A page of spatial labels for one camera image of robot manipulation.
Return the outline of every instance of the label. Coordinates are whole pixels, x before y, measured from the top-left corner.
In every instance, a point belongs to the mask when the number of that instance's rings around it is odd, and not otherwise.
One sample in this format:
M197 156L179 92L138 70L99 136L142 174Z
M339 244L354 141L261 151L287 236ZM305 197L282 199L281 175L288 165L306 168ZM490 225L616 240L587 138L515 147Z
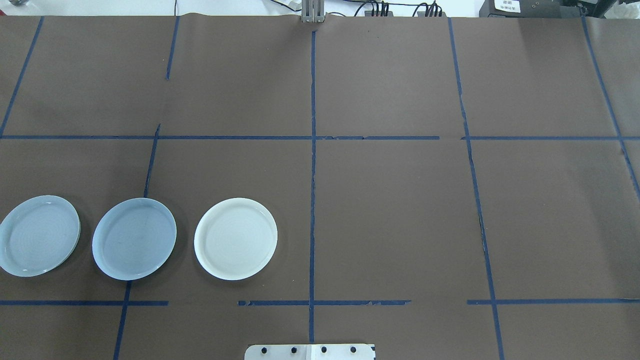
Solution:
M493 0L496 10L503 12L519 13L520 2L518 0Z

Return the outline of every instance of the light blue plate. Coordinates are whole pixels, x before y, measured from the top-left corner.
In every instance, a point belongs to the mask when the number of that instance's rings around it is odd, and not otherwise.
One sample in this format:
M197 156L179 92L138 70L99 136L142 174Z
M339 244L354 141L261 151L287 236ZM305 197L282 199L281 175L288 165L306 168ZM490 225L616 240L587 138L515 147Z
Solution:
M107 275L135 280L156 271L169 258L177 230L160 202L129 199L109 210L93 234L93 258Z
M16 206L0 224L0 266L30 277L62 264L76 248L80 219L73 205L53 195Z

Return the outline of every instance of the metal bracket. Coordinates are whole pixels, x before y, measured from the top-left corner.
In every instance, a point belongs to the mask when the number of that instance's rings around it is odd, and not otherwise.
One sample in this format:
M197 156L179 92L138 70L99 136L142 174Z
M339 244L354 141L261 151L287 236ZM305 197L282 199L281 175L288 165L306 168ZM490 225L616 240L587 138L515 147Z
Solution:
M324 0L302 0L302 22L324 22Z
M375 348L369 344L252 345L244 360L375 360Z

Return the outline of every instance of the wire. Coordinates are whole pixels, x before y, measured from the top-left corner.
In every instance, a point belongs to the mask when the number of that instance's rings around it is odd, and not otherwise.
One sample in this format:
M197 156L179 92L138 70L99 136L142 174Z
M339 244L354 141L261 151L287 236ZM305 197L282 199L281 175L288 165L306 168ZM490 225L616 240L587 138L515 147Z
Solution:
M436 3L436 0L433 0L433 3L427 8L427 12L424 13L424 16L425 17L442 17L442 7Z
M296 10L296 9L292 8L291 6L289 6L287 4L283 4L283 3L281 3L280 1L277 1L277 0L269 0L269 1L271 1L272 3L276 3L278 5L282 5L282 6L286 7L287 9L291 10L292 12L296 12L297 13L297 12L301 12L302 11L302 9Z
M389 3L385 3L384 0L382 0L382 13L380 16L389 16Z
M413 15L411 15L411 17L414 17L414 16L415 16L415 14L417 14L417 13L418 13L418 9L420 9L420 7L421 7L421 6L423 6L423 5L427 7L427 10L426 10L426 11L428 12L428 11L429 11L429 4L427 4L427 3L421 3L420 5L418 5L418 6L416 6L416 7L415 7L415 10L413 11Z
M373 16L374 5L375 5L376 13L378 12L378 3L374 0L369 0L369 1L363 2L360 6L358 6L358 10L356 10L356 13L353 14L353 16L354 17L358 16L358 12L360 12L360 9L362 9L362 7L365 6L366 4L371 4L371 16Z
M342 1L346 1L347 3L368 3L371 0L369 0L369 1L364 1L364 0L342 0ZM387 3L387 4L389 4L389 5L398 5L398 6L417 6L417 4L398 4L398 3Z

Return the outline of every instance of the blue tape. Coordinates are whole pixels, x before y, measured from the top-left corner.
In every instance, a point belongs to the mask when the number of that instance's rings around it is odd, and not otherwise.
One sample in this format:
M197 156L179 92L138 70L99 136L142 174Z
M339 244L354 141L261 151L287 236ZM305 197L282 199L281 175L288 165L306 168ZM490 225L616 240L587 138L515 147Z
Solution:
M316 306L404 306L411 300L315 300ZM238 306L308 306L307 300L249 300L239 301Z
M250 300L239 301L238 306L308 306L307 300Z
M124 323L127 320L127 307L129 306L129 295L131 294L131 283L127 281L127 289L124 292L124 300L122 302L122 312L120 313L120 326L118 326L118 337L116 338L116 349L113 352L113 360L118 360L120 356L120 344L122 343L122 334L124 333Z
M33 54L33 48L36 46L36 42L38 41L38 36L40 36L40 29L42 29L42 23L44 22L44 16L40 17L40 22L38 22L38 27L36 28L35 34L33 34L33 39L31 40L31 46L29 47L29 51L27 52L27 57L24 59L24 63L22 64L22 70L20 70L20 75L18 75L18 81L13 88L13 94L11 95L11 100L9 100L9 105L6 107L6 112L4 113L4 119L2 120L2 125L0 126L0 137L4 134L4 129L6 128L6 123L9 121L9 115L11 115L11 109L13 108L13 103L15 102L16 96L18 96L18 90L20 90L20 84L22 84L22 78L24 77L25 71L27 71L27 65L29 65L29 60L31 59L31 54Z
M163 135L160 140L311 140L311 136Z
M14 140L151 140L153 136L139 135L4 135Z
M309 343L314 337L316 278L316 32L311 32L311 212L309 246Z
M122 306L122 301L91 300L0 300L0 306Z
M617 136L470 136L469 140L566 140L566 141L609 141Z
M149 181L151 181L151 171L154 168L154 162L156 161L156 148L158 146L158 136L160 134L160 124L156 128L156 135L154 136L154 144L151 146L151 157L149 158L149 167L147 169L147 180L145 180L145 192L143 197L149 195Z
M0 306L122 306L119 300L0 300ZM130 301L129 306L169 306L168 301Z
M467 305L640 304L640 299L500 299L467 300Z
M318 136L318 140L439 140L439 136Z
M462 101L462 82L460 80L460 67L458 65L458 54L456 52L456 41L453 35L453 23L451 22L451 18L447 18L449 21L449 37L451 38L451 52L453 53L453 65L456 71L456 82L458 84L458 97L460 99L460 111L462 112L462 119L465 127L465 139L467 143L467 153L469 157L469 166L471 167L471 179L473 180L474 185L474 194L476 196L476 208L478 213L478 221L480 223L480 233L482 236L482 244L484 250L484 265L486 268L486 277L489 282L489 294L491 296L491 300L495 301L495 290L493 287L493 275L491 271L491 261L489 259L489 246L486 243L486 230L484 228L484 218L482 214L482 205L480 203L480 191L478 190L477 177L476 177L476 166L474 165L474 159L471 149L471 140L469 134L469 126L467 123L467 111L465 110L465 105ZM498 307L495 304L492 304L493 311L493 325L495 327L495 338L498 344L498 355L500 360L504 360L504 349L502 346L502 332L500 331L500 320L498 317Z
M129 306L169 306L169 302L162 300L129 301Z
M404 306L411 300L316 300L317 306Z
M173 53L175 52L175 39L178 37L178 26L180 25L180 17L175 17L175 25L173 26L173 39L171 40L171 51L169 52L169 61L166 64L165 78L169 80L171 76L171 65L173 64Z
M629 175L631 175L631 181L633 183L634 190L636 191L636 197L638 198L638 200L640 200L640 188L638 187L636 172L634 172L634 168L631 165L631 161L629 160L629 154L627 153L627 147L625 146L625 141L623 140L622 133L620 132L618 119L616 118L616 114L613 112L611 100L609 99L609 93L607 92L607 88L604 86L604 81L602 80L600 67L598 66L598 61L596 60L596 55L593 52L593 46L591 45L591 37L589 36L589 29L587 28L587 20L584 18L584 15L582 15L581 19L582 29L584 30L584 37L587 40L587 48L589 49L591 61L593 62L593 68L596 70L596 76L598 77L598 82L600 83L600 89L602 89L602 94L604 95L605 102L607 103L607 109L609 110L611 121L613 121L613 127L616 129L616 134L618 135L618 140L620 141L620 147L622 148L622 153L625 157L625 163L627 163L627 170L629 170Z

